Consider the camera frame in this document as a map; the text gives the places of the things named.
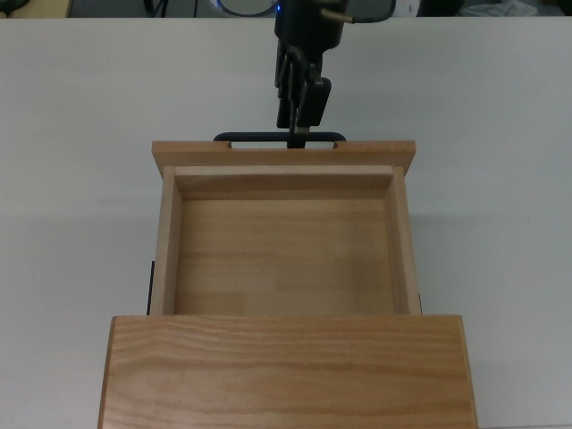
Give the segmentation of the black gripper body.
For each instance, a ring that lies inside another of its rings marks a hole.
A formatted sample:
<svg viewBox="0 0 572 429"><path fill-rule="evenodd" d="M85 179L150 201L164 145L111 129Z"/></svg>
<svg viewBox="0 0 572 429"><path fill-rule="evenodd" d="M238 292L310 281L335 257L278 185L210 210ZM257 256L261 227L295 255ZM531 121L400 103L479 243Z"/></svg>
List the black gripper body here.
<svg viewBox="0 0 572 429"><path fill-rule="evenodd" d="M335 48L343 23L326 19L322 10L345 13L346 9L346 1L279 1L274 33L281 42L299 48Z"/></svg>

